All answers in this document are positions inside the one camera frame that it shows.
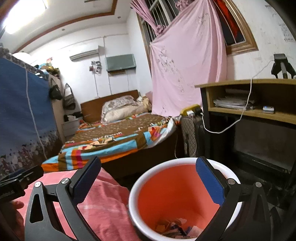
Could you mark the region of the person's left hand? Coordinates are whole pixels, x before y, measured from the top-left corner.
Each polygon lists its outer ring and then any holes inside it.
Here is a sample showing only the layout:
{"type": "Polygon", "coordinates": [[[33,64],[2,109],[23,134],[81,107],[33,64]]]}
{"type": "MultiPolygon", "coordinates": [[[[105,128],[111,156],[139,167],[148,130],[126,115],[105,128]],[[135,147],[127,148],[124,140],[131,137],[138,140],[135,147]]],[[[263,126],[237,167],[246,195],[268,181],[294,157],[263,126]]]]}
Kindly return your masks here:
{"type": "Polygon", "coordinates": [[[24,203],[16,200],[7,203],[1,203],[1,213],[4,215],[4,219],[7,221],[9,227],[20,240],[25,240],[25,227],[23,224],[24,220],[18,211],[18,209],[23,207],[24,203]]]}

